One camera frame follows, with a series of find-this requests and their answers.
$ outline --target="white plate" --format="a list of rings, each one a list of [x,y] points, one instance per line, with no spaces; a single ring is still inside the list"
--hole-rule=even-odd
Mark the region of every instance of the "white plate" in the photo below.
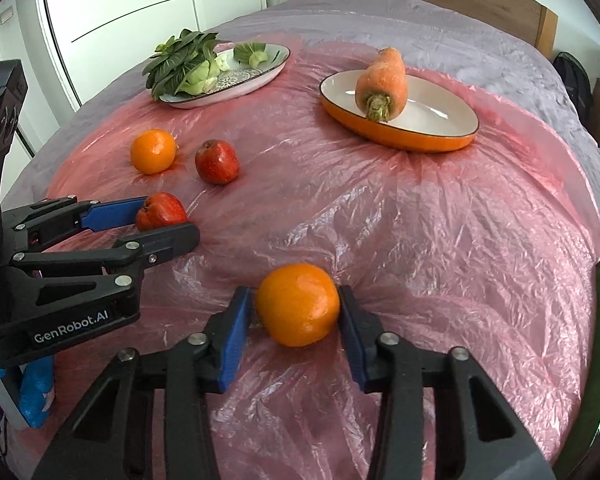
[[[160,100],[174,108],[189,110],[250,94],[275,79],[291,54],[286,46],[276,44],[268,44],[265,52],[269,55],[269,60],[260,63],[257,68],[251,68],[247,63],[234,59],[232,48],[225,50],[218,57],[223,57],[231,70],[220,73],[218,83],[211,92],[197,96],[164,94],[160,96]]]

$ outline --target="orange dish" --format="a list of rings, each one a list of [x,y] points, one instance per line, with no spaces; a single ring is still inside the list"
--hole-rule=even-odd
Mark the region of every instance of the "orange dish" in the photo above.
[[[322,106],[352,132],[410,152],[452,152],[474,140],[478,117],[472,108],[449,90],[411,75],[405,75],[409,100],[404,111],[387,123],[369,121],[355,102],[362,72],[340,72],[320,84]]]

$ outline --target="orange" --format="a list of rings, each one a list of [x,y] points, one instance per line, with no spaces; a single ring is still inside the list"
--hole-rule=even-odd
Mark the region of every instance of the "orange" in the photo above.
[[[326,337],[338,320],[340,298],[324,270],[293,264],[274,270],[264,279],[255,306],[273,339],[299,347]]]
[[[176,141],[163,130],[149,130],[131,144],[131,164],[140,173],[152,175],[166,170],[176,158]]]

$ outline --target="green leaf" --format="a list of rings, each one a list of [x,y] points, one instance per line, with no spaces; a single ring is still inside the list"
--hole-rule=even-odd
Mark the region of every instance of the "green leaf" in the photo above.
[[[189,61],[193,61],[194,59],[196,59],[198,56],[200,55],[200,52],[197,51],[196,49],[190,49],[187,52],[187,57],[185,58],[184,62],[187,63]]]
[[[199,36],[195,37],[188,45],[188,49],[189,51],[193,51],[193,50],[197,50],[200,51],[201,49],[201,45],[202,45],[202,39],[205,37],[204,34],[200,34]]]
[[[220,43],[218,40],[207,40],[202,45],[202,53],[205,55],[205,59],[209,62],[216,59],[216,53],[214,52],[214,49],[216,46],[218,46],[218,43]]]
[[[187,84],[189,84],[189,83],[187,82],[187,73],[185,72],[185,75],[182,78],[182,81],[180,81],[180,84],[178,85],[178,87],[176,88],[174,95],[176,95],[180,92],[184,92],[183,85],[187,85]]]
[[[189,86],[189,89],[193,86],[197,85],[201,81],[205,81],[209,74],[209,62],[203,61],[197,66],[194,66],[190,70],[188,70],[185,74],[185,78],[180,82],[178,88],[176,88],[176,92],[187,92],[190,91],[185,89],[185,86]]]
[[[202,36],[200,38],[198,38],[198,42],[199,42],[198,46],[205,44],[206,41],[214,40],[217,35],[218,35],[217,32],[210,32],[208,34],[202,34]]]
[[[186,57],[186,50],[179,50],[174,54],[171,54],[170,58],[167,59],[164,63],[162,63],[158,68],[155,74],[155,80],[159,83],[160,81],[165,79],[184,62]]]
[[[173,73],[170,76],[163,79],[162,81],[160,81],[158,84],[156,84],[154,86],[154,90],[152,91],[152,97],[155,100],[158,100],[160,98],[160,96],[163,94],[173,95],[175,92],[175,89],[180,84],[181,77],[184,78],[184,76],[182,76],[182,71],[178,70],[176,73]]]
[[[142,70],[142,75],[147,75],[149,72],[157,68],[158,65],[160,65],[160,63],[168,59],[168,57],[168,54],[160,54],[160,57],[155,58],[147,66],[144,67],[144,70]]]
[[[178,79],[180,79],[181,83],[187,78],[187,74],[189,73],[189,70],[190,69],[185,67],[184,65],[180,68],[180,74],[182,75],[182,79],[180,79],[180,77],[178,77]]]
[[[248,63],[251,54],[264,52],[266,47],[266,43],[239,43],[234,46],[234,59],[240,63]]]
[[[191,32],[186,37],[182,38],[182,40],[178,44],[178,50],[180,50],[181,48],[184,48],[186,46],[189,46],[192,42],[196,41],[197,38],[200,38],[202,36],[204,36],[204,34],[202,34],[201,32],[198,32],[198,31]]]
[[[164,93],[168,95],[176,95],[176,89],[180,83],[184,81],[184,78],[185,75],[182,73],[182,70],[178,70],[165,84]]]
[[[178,38],[164,50],[165,54],[169,54],[169,56],[172,56],[179,50],[179,45],[180,45],[180,39]]]
[[[205,61],[206,61],[205,56],[202,54],[202,52],[199,52],[195,58],[193,58],[187,62],[184,62],[182,64],[182,67],[183,67],[183,69],[186,70],[187,73],[189,73],[192,70],[195,70],[196,68],[198,68]]]
[[[154,86],[154,81],[155,81],[155,72],[151,72],[149,74],[149,77],[146,79],[146,87],[147,88],[152,88]]]

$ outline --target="backpack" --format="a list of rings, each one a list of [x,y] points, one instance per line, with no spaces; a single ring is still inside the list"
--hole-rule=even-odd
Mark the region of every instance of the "backpack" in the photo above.
[[[568,52],[561,52],[554,59],[554,68],[560,75],[571,102],[576,107],[578,118],[587,124],[593,103],[589,76],[581,63]]]

